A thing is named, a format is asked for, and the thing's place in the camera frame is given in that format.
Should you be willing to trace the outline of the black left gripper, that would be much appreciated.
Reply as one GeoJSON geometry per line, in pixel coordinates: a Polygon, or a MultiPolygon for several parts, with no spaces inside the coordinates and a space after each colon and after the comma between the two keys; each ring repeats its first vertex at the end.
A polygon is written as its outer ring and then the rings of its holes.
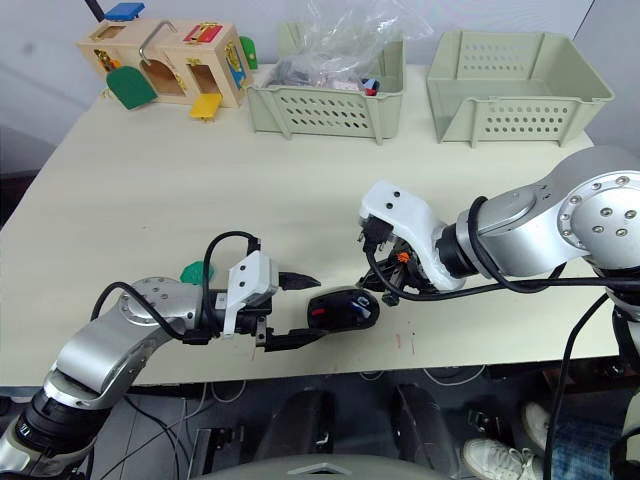
{"type": "MultiPolygon", "coordinates": [[[[279,287],[284,291],[298,291],[316,288],[321,282],[309,275],[295,272],[280,272],[279,287]]],[[[267,329],[267,318],[272,313],[272,300],[259,305],[246,306],[236,315],[234,332],[250,335],[257,346],[265,346],[266,352],[288,351],[302,348],[326,335],[320,329],[293,329],[286,334],[276,335],[273,328],[267,329]]]]}

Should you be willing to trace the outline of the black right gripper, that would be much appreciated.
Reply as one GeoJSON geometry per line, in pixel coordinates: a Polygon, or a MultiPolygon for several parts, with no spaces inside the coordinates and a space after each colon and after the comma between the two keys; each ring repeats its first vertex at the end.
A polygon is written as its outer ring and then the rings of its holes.
{"type": "MultiPolygon", "coordinates": [[[[430,292],[430,283],[421,276],[418,262],[409,248],[394,249],[386,259],[379,260],[376,264],[383,277],[398,290],[415,294],[430,292]]],[[[356,287],[382,291],[383,282],[375,273],[366,273],[356,282],[356,287]]],[[[397,306],[400,297],[392,291],[385,290],[381,300],[387,306],[397,306]]]]}

